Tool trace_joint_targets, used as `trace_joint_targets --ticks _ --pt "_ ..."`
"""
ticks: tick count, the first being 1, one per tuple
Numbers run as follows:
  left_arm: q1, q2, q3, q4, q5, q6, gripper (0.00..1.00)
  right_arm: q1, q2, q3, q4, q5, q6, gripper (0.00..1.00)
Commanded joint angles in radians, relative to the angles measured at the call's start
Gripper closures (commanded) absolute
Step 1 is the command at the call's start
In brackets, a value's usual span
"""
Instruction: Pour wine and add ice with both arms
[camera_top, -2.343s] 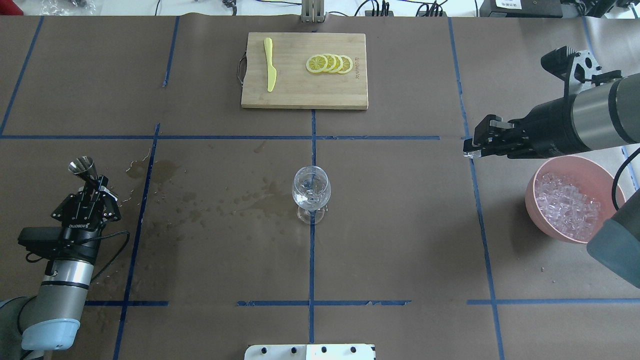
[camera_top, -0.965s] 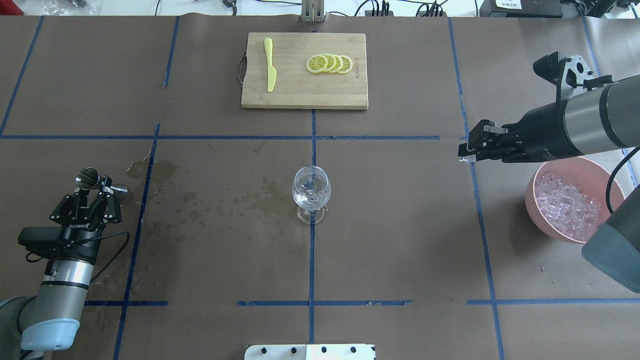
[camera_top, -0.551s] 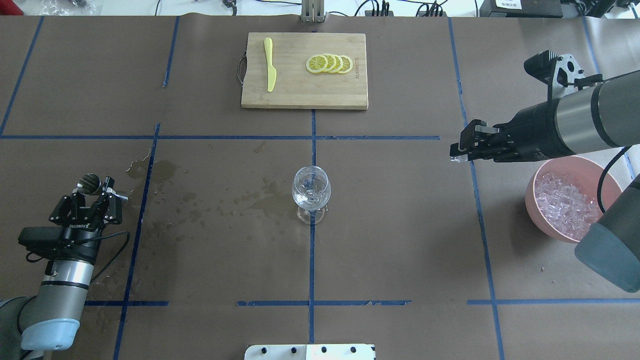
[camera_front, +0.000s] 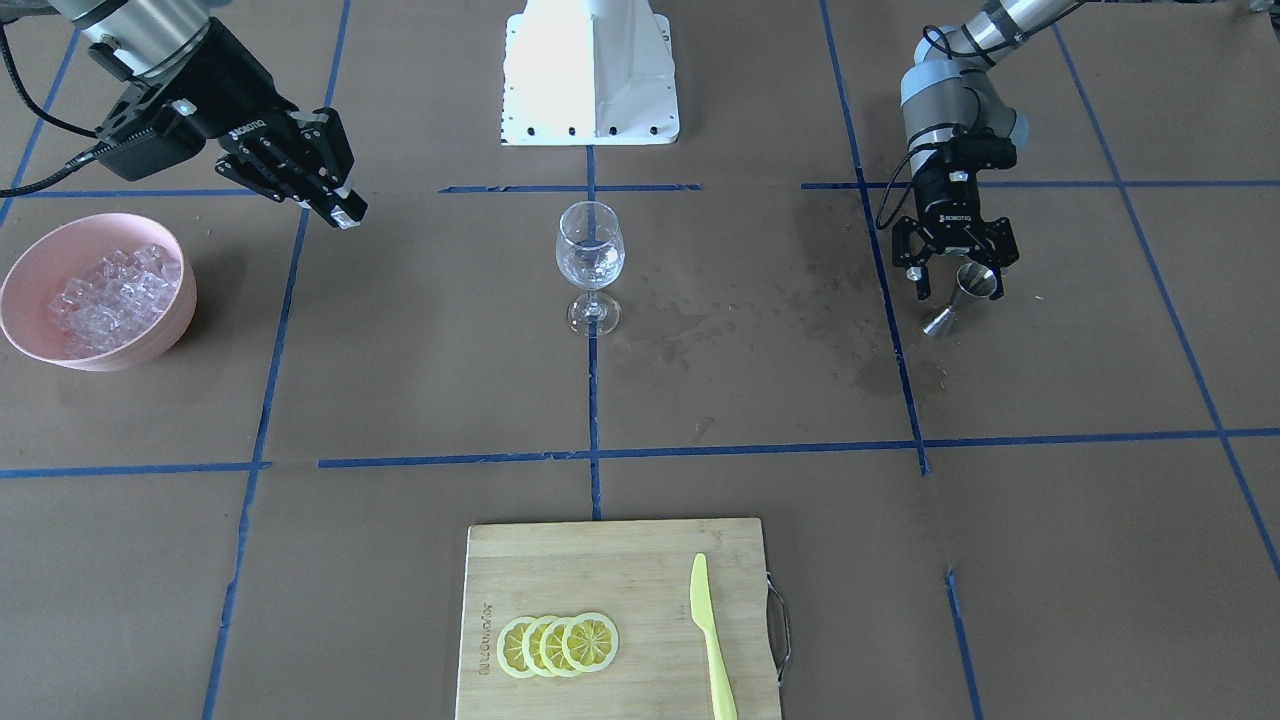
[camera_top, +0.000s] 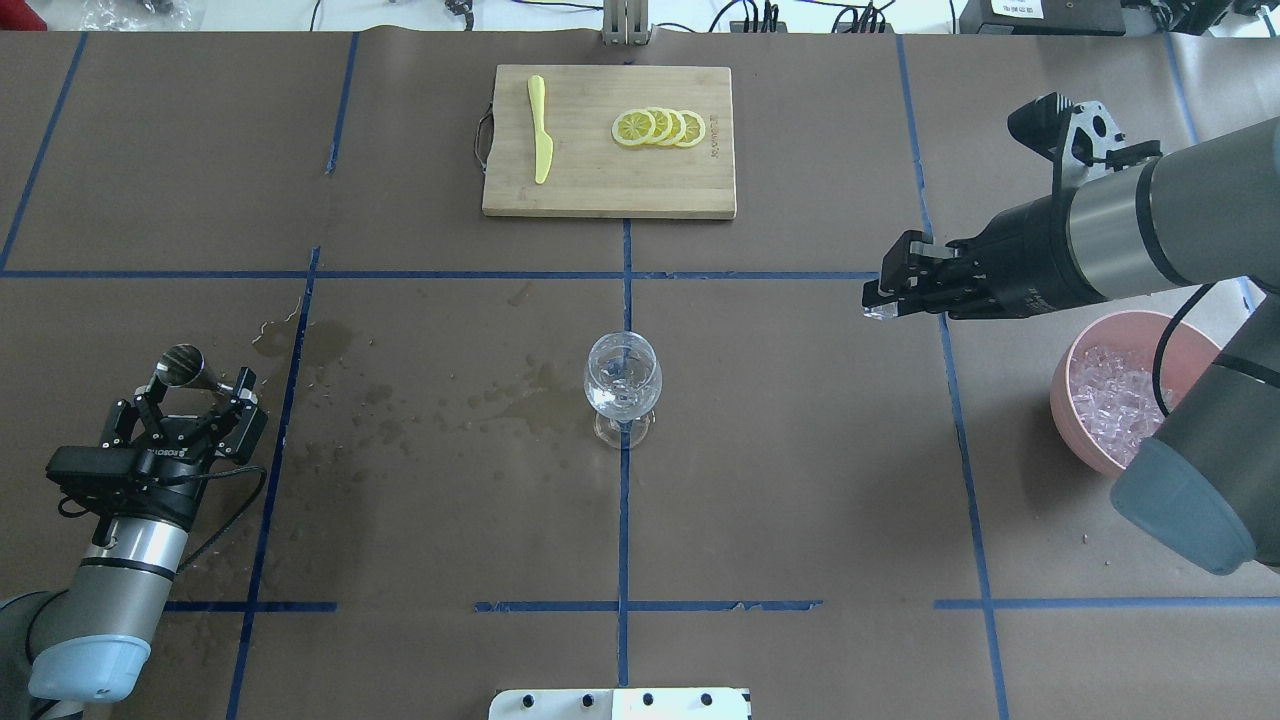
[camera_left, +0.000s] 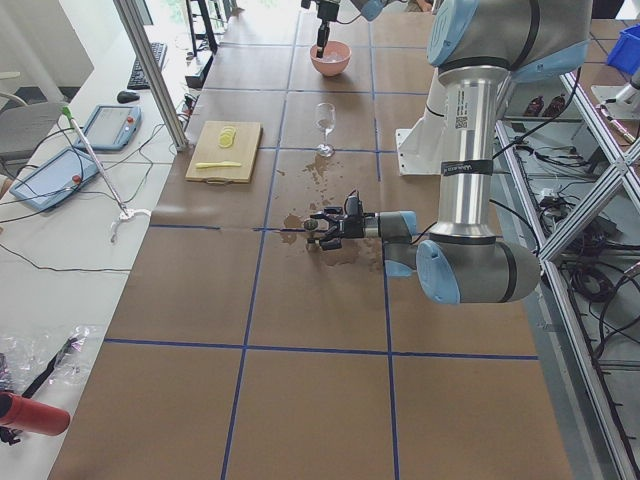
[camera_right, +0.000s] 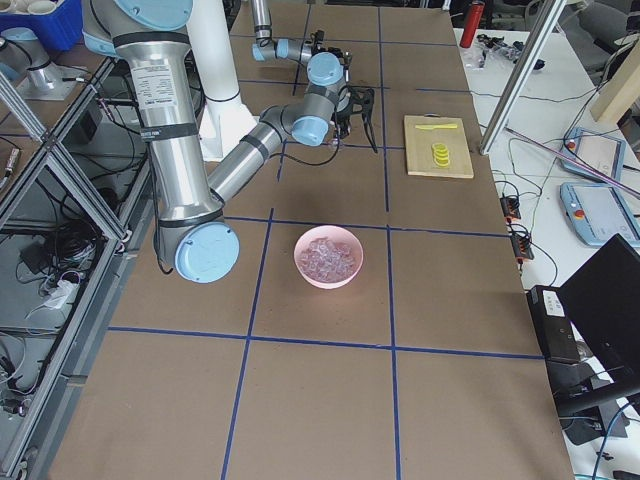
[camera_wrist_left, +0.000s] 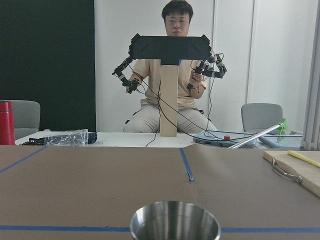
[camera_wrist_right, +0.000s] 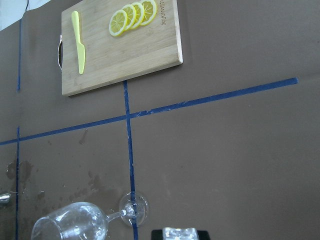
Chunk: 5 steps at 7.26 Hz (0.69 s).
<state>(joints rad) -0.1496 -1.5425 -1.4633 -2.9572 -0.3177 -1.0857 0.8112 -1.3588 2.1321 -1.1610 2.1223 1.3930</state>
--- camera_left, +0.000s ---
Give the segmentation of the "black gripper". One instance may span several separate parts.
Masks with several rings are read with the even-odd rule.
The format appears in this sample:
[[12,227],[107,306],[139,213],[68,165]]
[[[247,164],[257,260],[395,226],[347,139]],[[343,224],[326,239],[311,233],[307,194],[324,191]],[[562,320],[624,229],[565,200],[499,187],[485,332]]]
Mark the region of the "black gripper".
[[365,212],[361,204],[346,207],[326,207],[310,215],[311,219],[326,221],[328,230],[321,238],[308,238],[310,251],[331,251],[342,247],[343,239],[379,237],[379,218],[376,213]]
[[338,20],[340,9],[339,0],[318,0],[317,1],[317,17],[321,20],[321,24],[317,31],[316,41],[316,57],[323,58],[324,51],[329,41],[330,22]]

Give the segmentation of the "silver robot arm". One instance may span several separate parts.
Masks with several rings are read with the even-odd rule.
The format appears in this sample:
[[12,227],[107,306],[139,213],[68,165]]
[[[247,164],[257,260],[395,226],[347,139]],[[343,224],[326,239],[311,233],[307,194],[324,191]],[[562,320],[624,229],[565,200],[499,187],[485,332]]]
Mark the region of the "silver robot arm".
[[488,223],[499,89],[580,67],[588,51],[588,1],[439,1],[428,59],[444,89],[439,212],[425,231],[411,211],[367,213],[357,195],[305,224],[308,240],[335,250],[378,237],[391,277],[417,276],[442,304],[504,303],[529,295],[536,256],[496,238]]
[[[321,59],[329,42],[331,24],[338,21],[340,9],[339,0],[319,0],[315,1],[317,7],[317,18],[320,26],[316,39],[316,57]],[[358,13],[367,21],[374,20],[387,6],[388,1],[379,0],[353,0],[351,4]]]

